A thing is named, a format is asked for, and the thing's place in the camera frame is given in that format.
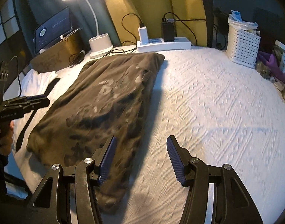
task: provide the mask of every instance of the white plastic basket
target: white plastic basket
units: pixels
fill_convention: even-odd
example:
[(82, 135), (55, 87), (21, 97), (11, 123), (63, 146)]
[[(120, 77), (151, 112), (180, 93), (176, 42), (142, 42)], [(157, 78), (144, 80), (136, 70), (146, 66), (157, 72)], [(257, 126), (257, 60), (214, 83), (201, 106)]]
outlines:
[(229, 26), (226, 53), (231, 61), (254, 68), (260, 41), (260, 36)]

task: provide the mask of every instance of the power strip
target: power strip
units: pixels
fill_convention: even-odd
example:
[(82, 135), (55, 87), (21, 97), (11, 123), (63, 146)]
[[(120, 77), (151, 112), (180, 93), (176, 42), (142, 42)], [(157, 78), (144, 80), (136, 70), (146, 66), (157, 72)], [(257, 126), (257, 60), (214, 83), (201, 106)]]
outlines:
[(185, 37), (175, 37), (174, 42), (164, 42), (162, 38), (150, 39), (147, 44), (142, 44), (140, 41), (137, 41), (137, 51), (140, 53), (190, 48), (191, 42)]

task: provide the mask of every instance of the desk lamp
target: desk lamp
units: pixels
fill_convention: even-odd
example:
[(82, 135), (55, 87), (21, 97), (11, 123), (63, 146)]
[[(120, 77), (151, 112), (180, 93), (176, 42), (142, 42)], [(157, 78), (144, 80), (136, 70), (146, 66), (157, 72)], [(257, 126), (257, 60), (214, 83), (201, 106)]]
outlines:
[(112, 50), (113, 45), (109, 38), (109, 34), (102, 34), (102, 35), (99, 34), (99, 25), (98, 25), (98, 20), (94, 12), (94, 9), (92, 8), (88, 0), (85, 0), (85, 1), (88, 4), (89, 8), (91, 9), (93, 16), (95, 18), (95, 22), (96, 22), (97, 36), (89, 39), (90, 47), (92, 50), (90, 54), (90, 58), (94, 59), (94, 58), (107, 54), (109, 51)]

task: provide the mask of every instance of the yellow curtain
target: yellow curtain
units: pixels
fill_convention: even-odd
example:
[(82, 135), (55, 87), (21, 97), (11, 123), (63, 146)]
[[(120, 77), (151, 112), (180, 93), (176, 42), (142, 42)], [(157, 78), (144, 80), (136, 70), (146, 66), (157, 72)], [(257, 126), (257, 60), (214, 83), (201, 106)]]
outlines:
[[(121, 25), (121, 20), (127, 13), (136, 13), (147, 26), (149, 38), (161, 37), (161, 19), (164, 13), (174, 11), (181, 19), (204, 18), (205, 10), (202, 0), (105, 0), (113, 23), (121, 42), (125, 40), (134, 41)], [(199, 46), (207, 45), (206, 22), (187, 22), (197, 37)], [(133, 16), (127, 16), (124, 19), (124, 26), (136, 35), (139, 40), (137, 28), (138, 19)], [(192, 33), (181, 23), (176, 23), (177, 35), (187, 37), (195, 44)]]

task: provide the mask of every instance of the brown garment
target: brown garment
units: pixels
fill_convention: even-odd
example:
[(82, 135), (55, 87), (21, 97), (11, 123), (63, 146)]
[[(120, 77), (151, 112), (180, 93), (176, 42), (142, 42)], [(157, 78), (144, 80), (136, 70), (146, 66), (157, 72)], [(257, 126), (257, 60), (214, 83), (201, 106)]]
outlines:
[(101, 211), (114, 213), (127, 190), (163, 60), (157, 53), (133, 53), (88, 62), (29, 136), (27, 150), (47, 167), (76, 165), (117, 137), (109, 177), (97, 190)]

